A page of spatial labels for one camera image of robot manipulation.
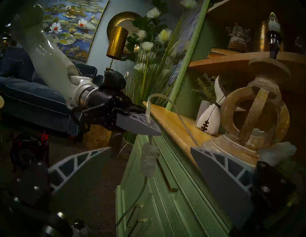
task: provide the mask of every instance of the picture frame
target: picture frame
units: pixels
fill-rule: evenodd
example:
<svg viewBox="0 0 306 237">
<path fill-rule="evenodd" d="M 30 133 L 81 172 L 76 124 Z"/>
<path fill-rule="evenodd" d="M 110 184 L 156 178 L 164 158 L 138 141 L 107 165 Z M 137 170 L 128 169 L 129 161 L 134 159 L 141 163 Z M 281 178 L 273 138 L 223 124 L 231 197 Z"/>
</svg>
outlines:
<svg viewBox="0 0 306 237">
<path fill-rule="evenodd" d="M 66 56 L 87 61 L 95 33 L 109 0 L 50 0 L 43 28 Z"/>
</svg>

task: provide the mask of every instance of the white ceramic vase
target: white ceramic vase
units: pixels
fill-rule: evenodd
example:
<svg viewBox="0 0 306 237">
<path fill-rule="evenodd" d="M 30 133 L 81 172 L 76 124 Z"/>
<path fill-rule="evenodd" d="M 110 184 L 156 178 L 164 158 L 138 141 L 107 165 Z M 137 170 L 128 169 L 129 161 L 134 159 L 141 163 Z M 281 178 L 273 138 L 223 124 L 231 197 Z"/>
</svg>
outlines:
<svg viewBox="0 0 306 237">
<path fill-rule="evenodd" d="M 210 105 L 207 110 L 199 118 L 196 127 L 209 135 L 216 135 L 220 127 L 220 109 L 225 94 L 219 85 L 219 76 L 215 81 L 216 103 Z"/>
<path fill-rule="evenodd" d="M 201 101 L 201 105 L 198 111 L 198 115 L 196 117 L 196 123 L 198 123 L 199 118 L 201 117 L 201 115 L 205 112 L 205 110 L 208 109 L 208 107 L 211 105 L 211 103 L 209 101 L 206 100 L 202 100 Z"/>
</svg>

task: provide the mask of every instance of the gold mirror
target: gold mirror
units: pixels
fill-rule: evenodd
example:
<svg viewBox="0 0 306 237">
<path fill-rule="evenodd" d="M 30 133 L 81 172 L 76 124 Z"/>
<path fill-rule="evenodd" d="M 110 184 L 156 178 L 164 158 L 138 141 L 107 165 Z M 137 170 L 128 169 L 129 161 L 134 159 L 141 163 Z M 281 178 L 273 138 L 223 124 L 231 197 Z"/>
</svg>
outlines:
<svg viewBox="0 0 306 237">
<path fill-rule="evenodd" d="M 113 16 L 113 18 L 109 21 L 108 25 L 107 25 L 107 37 L 108 40 L 110 40 L 111 37 L 111 32 L 114 29 L 114 27 L 116 26 L 121 26 L 125 29 L 128 30 L 129 36 L 132 36 L 133 33 L 136 33 L 137 31 L 139 31 L 140 29 L 133 26 L 132 21 L 135 20 L 137 17 L 141 17 L 140 15 L 138 15 L 135 12 L 120 12 L 117 15 Z M 128 49 L 126 48 L 128 41 L 126 41 L 125 46 L 124 46 L 124 50 L 123 53 L 125 54 L 131 54 L 132 52 L 128 51 Z M 136 45 L 134 52 L 138 52 L 139 51 L 139 46 Z"/>
</svg>

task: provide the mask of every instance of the green plant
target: green plant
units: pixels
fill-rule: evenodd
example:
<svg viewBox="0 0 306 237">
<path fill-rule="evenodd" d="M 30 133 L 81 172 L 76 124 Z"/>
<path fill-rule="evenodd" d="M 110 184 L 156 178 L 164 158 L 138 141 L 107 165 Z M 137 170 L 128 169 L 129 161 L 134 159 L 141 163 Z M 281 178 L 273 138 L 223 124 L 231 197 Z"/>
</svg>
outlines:
<svg viewBox="0 0 306 237">
<path fill-rule="evenodd" d="M 185 6 L 180 20 L 172 32 L 161 19 L 168 12 L 165 2 L 153 0 L 152 8 L 146 17 L 139 17 L 132 23 L 140 30 L 127 38 L 127 48 L 131 52 L 134 46 L 139 45 L 140 49 L 135 54 L 130 54 L 129 59 L 135 62 L 135 67 L 130 72 L 124 93 L 129 96 L 134 104 L 143 106 L 151 94 L 163 94 L 169 96 L 174 86 L 174 81 L 180 69 L 180 64 L 186 51 L 177 52 L 176 46 L 180 42 L 181 29 L 186 17 L 186 12 L 196 6 L 194 0 L 183 0 Z M 165 107 L 167 101 L 154 98 L 153 104 Z M 135 135 L 125 134 L 129 143 L 134 143 Z"/>
<path fill-rule="evenodd" d="M 208 77 L 208 75 L 205 73 L 203 75 L 203 78 L 204 81 L 200 77 L 196 79 L 200 86 L 200 89 L 192 89 L 192 91 L 200 94 L 200 100 L 206 100 L 211 103 L 214 103 L 216 101 L 215 80 L 217 79 L 217 77 Z"/>
<path fill-rule="evenodd" d="M 230 27 L 226 27 L 226 31 L 228 31 L 230 37 L 241 37 L 245 39 L 247 42 L 250 41 L 251 37 L 249 36 L 250 29 L 246 30 L 241 26 L 238 26 L 236 23 L 235 26 L 231 29 Z"/>
</svg>

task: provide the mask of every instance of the robotic arm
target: robotic arm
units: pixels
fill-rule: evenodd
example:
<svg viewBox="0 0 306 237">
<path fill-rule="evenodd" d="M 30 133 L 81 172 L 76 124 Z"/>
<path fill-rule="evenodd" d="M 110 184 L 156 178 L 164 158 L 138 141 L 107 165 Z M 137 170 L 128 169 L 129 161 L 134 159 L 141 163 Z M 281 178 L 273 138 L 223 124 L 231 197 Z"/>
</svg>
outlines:
<svg viewBox="0 0 306 237">
<path fill-rule="evenodd" d="M 16 13 L 10 32 L 28 53 L 44 82 L 63 95 L 67 107 L 72 110 L 73 120 L 81 130 L 89 131 L 90 124 L 98 124 L 110 131 L 160 134 L 157 126 L 143 119 L 145 109 L 133 104 L 121 91 L 126 85 L 122 74 L 117 71 L 105 72 L 100 87 L 93 84 L 90 78 L 79 76 L 77 68 L 44 32 L 40 5 L 30 4 Z M 74 112 L 83 113 L 82 123 Z"/>
</svg>

